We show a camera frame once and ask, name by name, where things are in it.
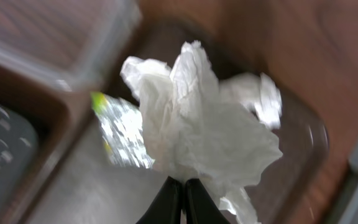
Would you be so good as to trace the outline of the white paper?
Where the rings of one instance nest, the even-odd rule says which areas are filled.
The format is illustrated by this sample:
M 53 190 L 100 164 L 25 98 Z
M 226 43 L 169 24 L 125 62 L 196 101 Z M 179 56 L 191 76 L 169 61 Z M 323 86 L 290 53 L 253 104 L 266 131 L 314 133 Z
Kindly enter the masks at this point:
M 239 223 L 257 223 L 245 190 L 282 157 L 273 129 L 282 98 L 265 74 L 219 82 L 201 43 L 185 42 L 173 66 L 128 57 L 121 77 L 139 101 L 154 168 L 181 182 L 198 178 Z

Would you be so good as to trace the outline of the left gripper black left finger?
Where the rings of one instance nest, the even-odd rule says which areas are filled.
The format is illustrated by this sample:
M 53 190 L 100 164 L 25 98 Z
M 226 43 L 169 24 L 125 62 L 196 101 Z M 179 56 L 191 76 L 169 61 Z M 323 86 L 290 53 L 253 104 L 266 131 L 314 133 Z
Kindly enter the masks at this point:
M 183 205 L 183 185 L 167 177 L 157 196 L 136 224 L 179 224 Z

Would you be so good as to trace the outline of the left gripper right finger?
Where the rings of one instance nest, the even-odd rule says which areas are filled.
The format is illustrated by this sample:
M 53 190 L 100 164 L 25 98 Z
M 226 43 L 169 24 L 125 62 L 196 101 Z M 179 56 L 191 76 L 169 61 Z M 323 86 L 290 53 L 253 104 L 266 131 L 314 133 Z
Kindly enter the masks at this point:
M 199 179 L 185 184 L 185 212 L 187 224 L 230 224 Z

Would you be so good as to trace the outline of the foil wrapper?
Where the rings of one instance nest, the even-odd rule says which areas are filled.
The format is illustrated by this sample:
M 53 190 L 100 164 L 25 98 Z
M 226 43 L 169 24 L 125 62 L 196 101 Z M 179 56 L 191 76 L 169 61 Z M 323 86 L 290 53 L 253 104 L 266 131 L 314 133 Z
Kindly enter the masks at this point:
M 142 136 L 142 116 L 132 103 L 101 92 L 92 92 L 92 109 L 99 121 L 104 148 L 111 164 L 151 169 Z

